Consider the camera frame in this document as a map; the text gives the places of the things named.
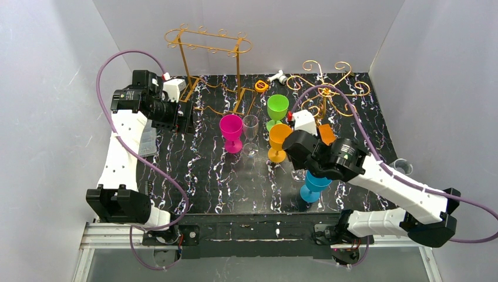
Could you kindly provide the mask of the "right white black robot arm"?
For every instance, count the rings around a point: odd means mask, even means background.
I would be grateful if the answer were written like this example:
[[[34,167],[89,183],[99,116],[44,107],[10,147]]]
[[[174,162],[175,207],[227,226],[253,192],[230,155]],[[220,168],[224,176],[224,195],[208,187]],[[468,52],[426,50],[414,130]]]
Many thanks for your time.
[[[333,243],[370,235],[408,237],[427,247],[441,247],[456,233],[452,216],[459,206],[449,196],[458,190],[416,189],[416,181],[377,161],[351,139],[339,138],[326,145],[318,136],[304,130],[292,132],[282,144],[296,169],[312,176],[340,180],[363,187],[396,204],[383,211],[341,212],[338,223],[328,229]]]

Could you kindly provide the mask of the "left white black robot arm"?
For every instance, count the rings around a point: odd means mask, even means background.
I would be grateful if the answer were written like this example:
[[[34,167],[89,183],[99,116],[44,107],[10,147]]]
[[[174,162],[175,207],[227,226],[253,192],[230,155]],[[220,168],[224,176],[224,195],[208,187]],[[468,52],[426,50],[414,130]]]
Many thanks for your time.
[[[115,132],[110,137],[106,163],[97,186],[86,192],[87,203],[101,221],[154,231],[169,228],[171,214],[154,207],[150,197],[139,192],[136,166],[148,122],[152,127],[177,133],[193,128],[193,103],[180,101],[185,88],[183,79],[135,70],[131,84],[114,91],[110,118]]]

